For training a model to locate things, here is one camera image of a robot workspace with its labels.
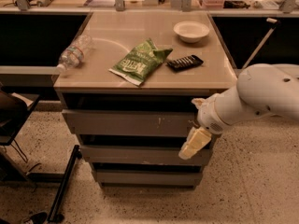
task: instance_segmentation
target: concrete floor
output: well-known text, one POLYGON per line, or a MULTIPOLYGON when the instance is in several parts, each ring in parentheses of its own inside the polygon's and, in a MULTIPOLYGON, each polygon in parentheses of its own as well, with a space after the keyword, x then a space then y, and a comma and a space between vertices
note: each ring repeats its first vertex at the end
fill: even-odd
MULTIPOLYGON (((59 111, 37 110, 7 154, 28 171, 63 172, 77 144, 59 111)), ((195 189, 101 189, 89 164, 76 162, 61 213, 67 224, 299 223, 299 124, 271 117, 235 125, 218 140, 195 189)), ((57 186, 0 187, 0 218, 19 223, 50 211, 57 186)))

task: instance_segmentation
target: drawer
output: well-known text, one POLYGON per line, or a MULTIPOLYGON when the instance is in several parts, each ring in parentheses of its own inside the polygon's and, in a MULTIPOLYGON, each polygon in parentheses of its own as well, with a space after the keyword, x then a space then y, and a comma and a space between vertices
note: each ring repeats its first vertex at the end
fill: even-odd
POLYGON ((194 188, 203 177, 200 167, 191 167, 189 172, 179 170, 175 172, 176 167, 174 166, 170 166, 170 168, 160 166, 161 171, 159 172, 157 170, 159 166, 152 165, 142 165, 148 168, 140 170, 138 170, 138 165, 132 165, 133 167, 119 165, 120 169, 117 168, 117 164, 111 166, 103 165, 92 171, 94 180, 102 187, 108 185, 159 185, 194 188))
POLYGON ((80 150, 87 162, 164 165, 207 165, 212 154, 212 150, 202 149, 185 161, 178 156, 180 148, 173 147, 80 146, 80 150))
POLYGON ((193 112, 63 110, 71 133, 186 137, 193 112))

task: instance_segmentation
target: black shoe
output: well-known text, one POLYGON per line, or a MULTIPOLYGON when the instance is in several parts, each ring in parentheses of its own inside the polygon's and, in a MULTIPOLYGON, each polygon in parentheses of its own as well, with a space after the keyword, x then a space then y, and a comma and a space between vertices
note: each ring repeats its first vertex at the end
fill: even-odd
POLYGON ((46 212, 36 213, 21 221, 21 224, 43 224, 47 220, 48 214, 46 212))

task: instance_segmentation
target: white bowl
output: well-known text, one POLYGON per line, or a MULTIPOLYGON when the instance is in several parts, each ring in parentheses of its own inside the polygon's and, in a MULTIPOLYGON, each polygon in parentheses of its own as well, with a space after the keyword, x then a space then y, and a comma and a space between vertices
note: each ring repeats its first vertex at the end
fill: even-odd
POLYGON ((182 21, 175 25, 174 31, 182 41, 195 43, 208 35, 209 28, 197 21, 182 21))

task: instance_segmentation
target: cabinet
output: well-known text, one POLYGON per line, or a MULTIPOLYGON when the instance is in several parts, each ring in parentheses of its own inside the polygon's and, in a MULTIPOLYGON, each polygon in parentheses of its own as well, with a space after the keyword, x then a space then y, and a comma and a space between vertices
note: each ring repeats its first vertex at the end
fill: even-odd
POLYGON ((213 141, 190 160, 178 153, 196 122, 194 97, 208 97, 235 84, 235 73, 205 12, 98 11, 83 34, 95 49, 87 61, 58 77, 54 88, 64 119, 80 143, 83 158, 100 186, 158 185, 195 188, 203 176, 213 141), (211 29, 198 44, 173 32, 180 21, 200 21, 211 29), (137 87, 108 71, 147 38, 171 47, 169 59, 195 54, 204 64, 175 74, 161 65, 137 87))

